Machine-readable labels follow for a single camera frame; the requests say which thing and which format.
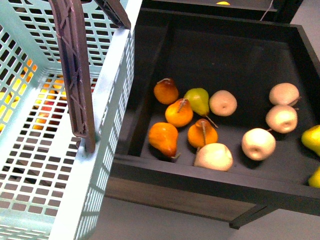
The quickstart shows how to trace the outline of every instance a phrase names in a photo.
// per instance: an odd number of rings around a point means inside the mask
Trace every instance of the basket handle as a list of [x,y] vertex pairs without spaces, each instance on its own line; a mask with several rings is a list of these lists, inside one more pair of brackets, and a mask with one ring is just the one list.
[[96,147],[89,59],[81,0],[49,0],[61,59],[72,132],[85,139],[85,149]]
[[131,22],[119,0],[95,0],[95,2],[115,25],[131,29]]

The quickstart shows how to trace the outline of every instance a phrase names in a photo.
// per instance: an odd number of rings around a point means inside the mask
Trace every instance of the black wooden tray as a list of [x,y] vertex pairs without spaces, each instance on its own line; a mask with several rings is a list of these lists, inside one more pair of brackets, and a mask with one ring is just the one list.
[[[320,157],[300,140],[320,123],[320,64],[301,26],[142,9],[135,42],[135,79],[111,176],[320,216],[320,189],[307,184]],[[167,107],[152,90],[167,77],[180,97],[190,88],[204,88],[210,96],[224,89],[236,97],[232,116],[209,115],[219,126],[218,142],[233,155],[228,172],[193,166],[190,124],[178,129],[176,162],[148,143],[149,128],[165,121]],[[296,85],[302,96],[298,126],[288,134],[272,132],[274,154],[252,161],[241,150],[242,136],[252,128],[268,129],[269,91],[282,82]],[[199,118],[195,114],[193,123]]]

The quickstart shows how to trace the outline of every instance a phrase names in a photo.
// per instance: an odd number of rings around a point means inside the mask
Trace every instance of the apple stem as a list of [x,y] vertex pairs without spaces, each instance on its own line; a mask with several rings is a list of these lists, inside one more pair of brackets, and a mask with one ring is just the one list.
[[162,82],[165,81],[165,80],[170,80],[170,79],[169,79],[169,78],[164,78],[164,79],[158,81],[156,84],[162,83]]
[[208,117],[208,116],[205,116],[205,117],[210,121],[210,123],[213,124],[213,126],[214,126],[216,129],[218,129],[217,124],[215,124],[214,121],[212,121],[212,120],[210,119],[210,117]]
[[202,132],[203,132],[204,145],[207,145],[207,143],[206,143],[206,128],[205,128],[205,123],[203,121],[201,122],[201,126],[202,126]]
[[293,104],[295,101],[299,101],[300,99],[302,99],[301,96],[298,96],[295,100],[293,100],[292,102],[290,102],[288,105],[290,106],[291,104]]
[[181,109],[183,108],[183,106],[185,105],[185,102],[186,102],[186,99],[183,98],[182,101],[180,102],[180,105],[179,105],[179,109],[178,111],[176,111],[177,113],[179,113],[181,111]]

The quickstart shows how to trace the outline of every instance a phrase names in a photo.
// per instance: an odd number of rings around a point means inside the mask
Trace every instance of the wooden panel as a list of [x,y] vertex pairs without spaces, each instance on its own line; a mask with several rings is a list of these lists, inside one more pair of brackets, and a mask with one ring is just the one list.
[[230,222],[255,204],[110,177],[110,198]]

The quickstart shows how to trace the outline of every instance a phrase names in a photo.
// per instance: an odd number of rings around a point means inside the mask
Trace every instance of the gray floor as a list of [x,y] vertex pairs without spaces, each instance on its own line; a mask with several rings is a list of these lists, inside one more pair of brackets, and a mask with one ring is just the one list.
[[[292,20],[320,59],[320,0],[304,0]],[[239,230],[228,223],[105,198],[91,240],[318,240],[320,217],[277,210]]]

